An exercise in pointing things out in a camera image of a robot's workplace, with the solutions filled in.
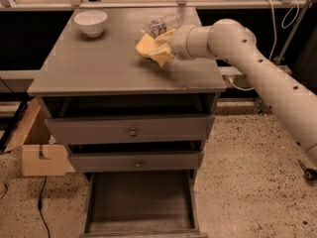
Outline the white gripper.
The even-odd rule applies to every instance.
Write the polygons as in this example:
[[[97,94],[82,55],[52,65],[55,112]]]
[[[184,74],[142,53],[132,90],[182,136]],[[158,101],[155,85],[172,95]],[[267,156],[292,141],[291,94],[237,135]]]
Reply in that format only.
[[[148,46],[147,55],[160,67],[172,61],[174,55],[179,60],[211,59],[209,32],[209,27],[193,25],[183,25],[178,30],[171,29],[155,38],[155,42],[162,45]]]

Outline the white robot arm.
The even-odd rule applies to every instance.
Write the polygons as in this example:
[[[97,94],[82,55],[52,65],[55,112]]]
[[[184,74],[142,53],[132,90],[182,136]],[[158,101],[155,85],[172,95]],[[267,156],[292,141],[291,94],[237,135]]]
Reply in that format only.
[[[180,60],[223,60],[243,74],[308,158],[317,164],[317,95],[267,59],[254,34],[231,19],[208,27],[154,24],[145,30],[169,43]]]

